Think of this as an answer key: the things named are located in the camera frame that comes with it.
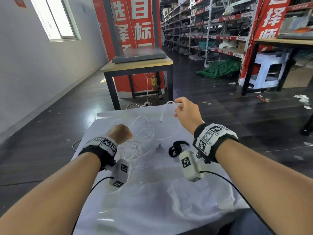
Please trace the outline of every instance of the white tablecloth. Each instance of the white tablecloth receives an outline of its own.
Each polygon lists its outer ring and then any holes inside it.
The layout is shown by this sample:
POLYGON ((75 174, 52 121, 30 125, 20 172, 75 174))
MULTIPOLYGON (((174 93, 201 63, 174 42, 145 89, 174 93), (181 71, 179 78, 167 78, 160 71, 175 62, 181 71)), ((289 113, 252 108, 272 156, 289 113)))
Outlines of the white tablecloth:
MULTIPOLYGON (((162 106, 110 111, 98 117, 84 135, 73 159, 91 138, 106 133, 113 125, 123 123, 133 135, 149 135, 154 139, 142 142, 142 154, 161 147, 131 161, 127 184, 118 191, 102 181, 88 197, 74 231, 78 234, 178 234, 220 219, 223 215, 247 204, 223 179, 207 174, 197 182, 183 177, 179 158, 171 158, 168 149, 178 140, 192 145, 193 135, 173 117, 175 105, 166 106, 160 123, 162 106)), ((187 150, 195 151, 191 146, 187 150)), ((219 164, 208 164, 208 170, 229 178, 219 164)), ((110 176, 101 171, 95 183, 110 176)))

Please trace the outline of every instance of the clear plastic sheet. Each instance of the clear plastic sheet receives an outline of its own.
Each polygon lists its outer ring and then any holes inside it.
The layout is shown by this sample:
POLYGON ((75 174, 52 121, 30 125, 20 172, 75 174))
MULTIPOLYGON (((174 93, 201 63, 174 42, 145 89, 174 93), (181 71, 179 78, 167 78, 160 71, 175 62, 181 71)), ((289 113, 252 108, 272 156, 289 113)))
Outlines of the clear plastic sheet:
MULTIPOLYGON (((171 158, 168 149, 178 140, 191 145, 193 135, 173 117, 173 104, 166 106, 160 123, 163 107, 98 114, 73 158, 90 138, 123 123, 130 127, 134 139, 119 145, 116 157, 131 163, 130 176, 120 189, 110 187, 106 180, 96 187, 84 205, 74 234, 178 234, 248 207, 231 185, 215 175, 207 174, 197 182, 183 177, 179 158, 171 158)), ((187 150, 195 151, 192 146, 187 150)), ((208 170, 229 178, 219 164, 208 164, 208 170)), ((109 175, 100 172, 95 183, 109 175)))

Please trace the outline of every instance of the white wall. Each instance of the white wall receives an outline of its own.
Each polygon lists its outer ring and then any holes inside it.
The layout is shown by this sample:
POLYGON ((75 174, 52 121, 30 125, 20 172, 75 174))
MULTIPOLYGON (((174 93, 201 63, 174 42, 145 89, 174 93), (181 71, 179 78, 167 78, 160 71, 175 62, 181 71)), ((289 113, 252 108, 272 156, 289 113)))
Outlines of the white wall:
POLYGON ((0 142, 108 61, 92 0, 68 0, 81 40, 52 43, 24 2, 0 1, 0 142))

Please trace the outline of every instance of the dark wooden floor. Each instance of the dark wooden floor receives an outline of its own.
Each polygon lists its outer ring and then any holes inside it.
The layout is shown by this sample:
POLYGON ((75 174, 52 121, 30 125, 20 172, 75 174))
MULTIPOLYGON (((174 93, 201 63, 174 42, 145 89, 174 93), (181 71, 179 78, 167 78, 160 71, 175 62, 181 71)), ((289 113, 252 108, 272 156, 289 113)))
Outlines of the dark wooden floor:
MULTIPOLYGON (((174 60, 174 98, 189 98, 199 105, 205 122, 229 127, 246 146, 313 177, 312 148, 303 143, 313 143, 313 137, 298 133, 313 110, 304 109, 293 97, 306 94, 311 98, 313 87, 262 93, 270 98, 264 103, 256 93, 242 97, 240 87, 229 84, 237 79, 196 76, 203 61, 176 52, 167 54, 174 60)), ((0 215, 70 161, 72 143, 83 137, 97 113, 114 109, 102 79, 101 73, 90 76, 0 146, 0 215)), ((149 99, 155 105, 166 103, 156 97, 149 99)), ((135 102, 146 100, 139 97, 135 102)), ((121 107, 132 101, 121 100, 121 107)))

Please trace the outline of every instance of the forearm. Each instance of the forearm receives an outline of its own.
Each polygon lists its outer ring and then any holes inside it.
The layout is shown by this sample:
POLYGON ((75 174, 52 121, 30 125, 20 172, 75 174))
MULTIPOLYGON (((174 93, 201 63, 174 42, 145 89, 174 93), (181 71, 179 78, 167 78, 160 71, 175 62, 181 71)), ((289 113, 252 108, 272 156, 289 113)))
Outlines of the forearm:
POLYGON ((95 154, 81 154, 11 207, 0 218, 0 233, 71 234, 100 166, 95 154))
POLYGON ((277 234, 313 234, 313 180, 226 140, 216 159, 251 206, 277 234))

